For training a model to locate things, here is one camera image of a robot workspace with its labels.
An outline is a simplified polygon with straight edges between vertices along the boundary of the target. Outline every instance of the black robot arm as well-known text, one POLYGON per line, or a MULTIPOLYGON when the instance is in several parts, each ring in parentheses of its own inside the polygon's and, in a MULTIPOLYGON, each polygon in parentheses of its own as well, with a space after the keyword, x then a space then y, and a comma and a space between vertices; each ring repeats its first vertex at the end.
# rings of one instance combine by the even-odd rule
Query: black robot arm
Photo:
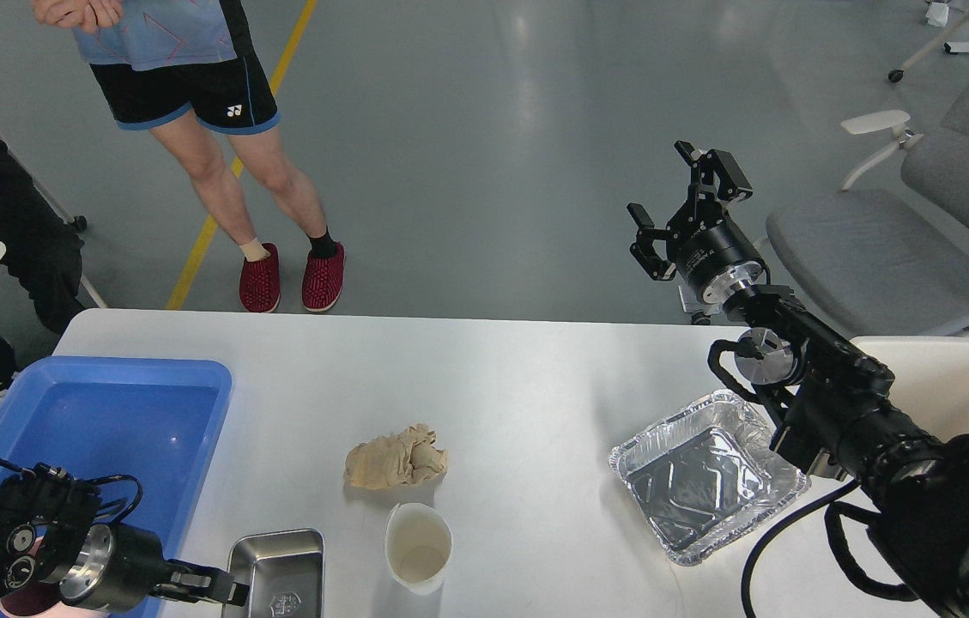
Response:
POLYGON ((103 504, 100 485, 129 476, 81 481, 42 463, 0 484, 0 598, 32 583, 58 584, 67 605, 124 613, 146 596, 245 605, 249 588, 209 566, 163 559, 159 537, 122 524, 133 501, 103 504), (114 515, 110 520, 100 518, 114 515), (34 547, 44 533, 41 544, 34 547))
POLYGON ((738 341, 716 342, 708 361, 727 387, 766 408, 776 426, 771 449, 809 474, 850 474, 876 505, 868 512, 837 502, 825 517, 854 585, 969 618, 969 435, 944 445, 917 427, 888 400, 888 367, 811 314, 793 290, 759 284, 766 264, 727 209, 752 195, 734 157, 685 142, 675 148, 691 167, 687 202, 662 230, 630 203, 638 229, 630 253, 653 279, 677 271, 697 298, 751 327, 738 341), (653 241, 665 243, 666 258, 653 241), (720 364, 726 352, 750 388, 720 364), (866 578, 846 550, 842 518, 866 524, 904 586, 866 578))

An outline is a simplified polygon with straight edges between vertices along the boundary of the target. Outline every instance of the chair armrest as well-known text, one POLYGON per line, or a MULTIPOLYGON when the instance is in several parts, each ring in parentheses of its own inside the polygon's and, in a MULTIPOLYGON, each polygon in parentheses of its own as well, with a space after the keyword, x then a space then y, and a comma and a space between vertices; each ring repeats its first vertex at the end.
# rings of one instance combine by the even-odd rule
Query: chair armrest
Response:
POLYGON ((892 129, 895 136, 899 136, 899 134, 904 133, 909 120, 911 120, 911 116, 904 110, 885 110, 868 113, 865 116, 847 118, 839 125, 852 136, 876 133, 878 130, 885 129, 892 129))
POLYGON ((909 120, 911 120, 911 116, 908 116, 908 113, 904 110, 885 110, 868 113, 865 116, 848 118, 848 120, 839 123, 852 136, 861 136, 864 133, 874 133, 877 130, 888 129, 892 131, 893 139, 889 144, 885 144, 883 148, 879 149, 879 151, 866 157, 865 161, 857 164, 857 167, 851 169, 850 173, 842 180, 841 191, 849 191, 851 185, 854 184, 854 181, 862 173, 866 173, 869 169, 880 164, 881 161, 896 154, 896 151, 901 151, 901 149, 906 151, 915 145, 919 141, 919 138, 923 137, 907 128, 907 122, 909 120))

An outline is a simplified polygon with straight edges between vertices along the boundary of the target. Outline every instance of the yellow floor line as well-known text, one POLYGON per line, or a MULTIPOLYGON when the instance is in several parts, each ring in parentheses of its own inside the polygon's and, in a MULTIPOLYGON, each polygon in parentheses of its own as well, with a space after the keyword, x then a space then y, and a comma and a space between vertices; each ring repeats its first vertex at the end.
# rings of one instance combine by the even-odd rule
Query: yellow floor line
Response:
MULTIPOLYGON (((293 27, 293 32, 289 34, 289 40, 285 44, 285 50, 282 51, 282 55, 279 57, 279 63, 275 67, 275 73, 271 74, 270 85, 272 94, 277 94, 277 90, 282 85, 282 81, 285 78, 285 71, 289 68, 289 62, 291 62, 294 53, 297 51, 297 44, 300 43, 300 38, 305 34, 305 27, 308 27, 308 20, 312 18, 312 11, 315 8, 316 0, 307 0, 305 8, 300 11, 300 17, 297 17, 297 23, 293 27)), ((234 157, 233 176, 239 179, 240 174, 243 172, 244 164, 240 163, 239 157, 234 157)), ((186 302, 186 295, 190 293, 191 286, 194 284, 194 277, 197 276, 198 270, 202 268, 202 261, 205 259, 206 251, 209 249, 209 242, 213 241, 216 232, 217 222, 214 221, 213 216, 206 216, 205 222, 202 223, 202 231, 199 232, 197 241, 194 241, 191 254, 186 258, 186 264, 183 265, 183 270, 179 273, 179 280, 175 282, 175 287, 171 290, 171 298, 167 299, 167 304, 163 308, 171 310, 183 308, 183 304, 186 302)))

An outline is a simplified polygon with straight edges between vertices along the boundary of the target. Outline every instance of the crumpled cloth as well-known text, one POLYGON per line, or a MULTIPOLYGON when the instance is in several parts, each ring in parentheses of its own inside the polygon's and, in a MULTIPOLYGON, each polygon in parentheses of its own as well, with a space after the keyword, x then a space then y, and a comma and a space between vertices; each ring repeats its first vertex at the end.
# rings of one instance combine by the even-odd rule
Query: crumpled cloth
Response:
POLYGON ((398 434, 383 435, 347 453, 346 480, 355 488, 387 489, 419 485, 446 469, 446 454, 434 447, 436 433, 416 423, 398 434))

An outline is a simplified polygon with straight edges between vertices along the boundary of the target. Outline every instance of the hand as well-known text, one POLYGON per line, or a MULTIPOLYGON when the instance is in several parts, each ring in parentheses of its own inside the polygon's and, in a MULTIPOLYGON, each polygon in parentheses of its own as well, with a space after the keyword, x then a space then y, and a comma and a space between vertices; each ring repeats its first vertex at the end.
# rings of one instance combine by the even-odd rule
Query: hand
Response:
POLYGON ((30 0, 33 18, 55 27, 80 27, 94 34, 122 20, 122 0, 30 0))

